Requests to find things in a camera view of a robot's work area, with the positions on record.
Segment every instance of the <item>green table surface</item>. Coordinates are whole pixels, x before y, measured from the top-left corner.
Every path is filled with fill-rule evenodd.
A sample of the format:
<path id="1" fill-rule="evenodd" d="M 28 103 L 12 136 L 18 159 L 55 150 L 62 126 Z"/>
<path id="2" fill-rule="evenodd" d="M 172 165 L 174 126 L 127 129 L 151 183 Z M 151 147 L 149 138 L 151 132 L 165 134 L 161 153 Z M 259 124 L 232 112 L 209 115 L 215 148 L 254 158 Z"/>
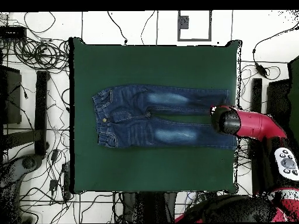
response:
<path id="1" fill-rule="evenodd" d="M 239 41 L 226 47 L 86 45 L 73 42 L 74 191 L 233 190 L 234 150 L 199 147 L 111 149 L 98 145 L 92 96 L 143 83 L 229 89 L 235 103 Z M 209 116 L 163 116 L 210 123 Z"/>

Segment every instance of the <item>jeans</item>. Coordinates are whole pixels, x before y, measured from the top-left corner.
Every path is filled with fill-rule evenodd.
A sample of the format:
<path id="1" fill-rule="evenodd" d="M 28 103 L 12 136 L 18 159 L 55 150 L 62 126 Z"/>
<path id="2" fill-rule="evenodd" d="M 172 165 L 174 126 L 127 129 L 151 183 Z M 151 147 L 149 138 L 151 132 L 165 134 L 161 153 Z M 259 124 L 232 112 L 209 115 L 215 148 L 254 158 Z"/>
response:
<path id="1" fill-rule="evenodd" d="M 237 139 L 210 124 L 176 122 L 159 114 L 209 115 L 210 107 L 229 104 L 229 90 L 127 85 L 104 89 L 93 97 L 99 145 L 202 146 L 235 149 Z"/>

